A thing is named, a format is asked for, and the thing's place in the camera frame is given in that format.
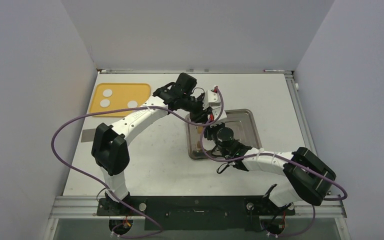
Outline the stainless steel tray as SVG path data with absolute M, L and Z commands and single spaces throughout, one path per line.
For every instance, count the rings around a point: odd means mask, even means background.
M 222 122 L 234 132 L 234 138 L 242 144 L 252 148 L 261 148 L 261 140 L 254 120 L 253 113 L 249 109 L 231 109 L 225 111 L 227 118 Z M 186 124 L 187 151 L 190 159 L 194 161 L 205 160 L 200 145 L 200 134 L 195 125 Z

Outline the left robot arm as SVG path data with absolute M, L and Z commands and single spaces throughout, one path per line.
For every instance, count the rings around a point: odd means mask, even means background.
M 192 123 L 208 122 L 211 109 L 204 107 L 205 95 L 192 95 L 196 85 L 196 78 L 180 73 L 175 82 L 157 88 L 141 110 L 135 110 L 110 125 L 101 123 L 96 128 L 91 155 L 103 172 L 108 186 L 105 197 L 110 200 L 109 208 L 116 215 L 125 214 L 129 208 L 126 198 L 130 193 L 124 171 L 130 163 L 128 146 L 134 138 L 157 120 L 177 110 L 188 112 Z

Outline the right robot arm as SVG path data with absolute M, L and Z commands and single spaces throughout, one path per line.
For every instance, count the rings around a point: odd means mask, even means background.
M 269 214 L 277 213 L 282 207 L 294 202 L 305 201 L 320 206 L 324 201 L 336 173 L 316 154 L 306 147 L 292 152 L 273 152 L 241 143 L 234 131 L 221 123 L 206 127 L 201 140 L 214 142 L 214 151 L 208 155 L 226 167 L 252 172 L 261 171 L 285 177 L 287 182 L 276 183 L 263 196 L 263 209 Z

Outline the wooden rolling pin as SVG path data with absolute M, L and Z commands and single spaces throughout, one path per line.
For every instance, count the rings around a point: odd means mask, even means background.
M 198 133 L 198 134 L 201 134 L 202 132 L 203 132 L 203 127 L 202 126 L 198 126 L 197 128 L 196 128 L 196 132 Z

